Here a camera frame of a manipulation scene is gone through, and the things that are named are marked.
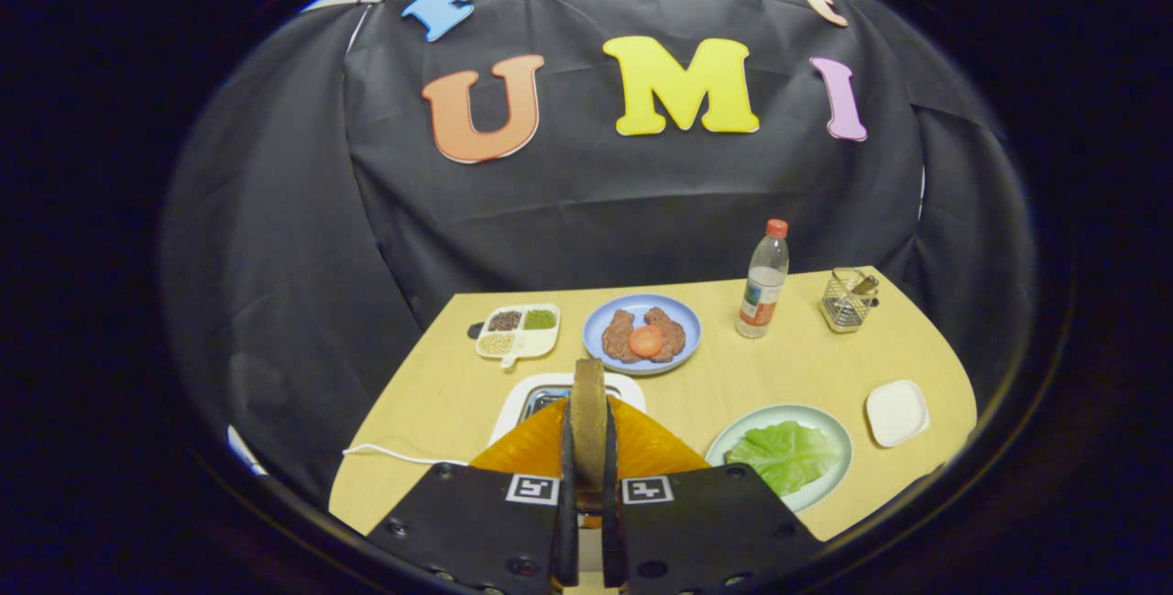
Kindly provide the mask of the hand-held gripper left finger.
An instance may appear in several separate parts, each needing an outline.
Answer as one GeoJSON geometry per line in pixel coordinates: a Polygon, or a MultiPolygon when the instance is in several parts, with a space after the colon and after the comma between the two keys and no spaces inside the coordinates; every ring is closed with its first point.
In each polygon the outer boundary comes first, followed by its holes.
{"type": "Polygon", "coordinates": [[[518,467],[440,462],[366,534],[369,545],[436,579],[481,591],[554,594],[578,586],[575,480],[563,478],[568,403],[511,431],[533,435],[518,467]]]}

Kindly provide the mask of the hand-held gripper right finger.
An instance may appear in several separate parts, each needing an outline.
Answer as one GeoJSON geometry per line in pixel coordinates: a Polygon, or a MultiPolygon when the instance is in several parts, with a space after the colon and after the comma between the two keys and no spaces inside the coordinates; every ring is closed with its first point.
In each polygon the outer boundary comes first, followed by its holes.
{"type": "Polygon", "coordinates": [[[744,464],[615,479],[603,502],[603,579],[623,594],[750,594],[823,549],[744,464]]]}

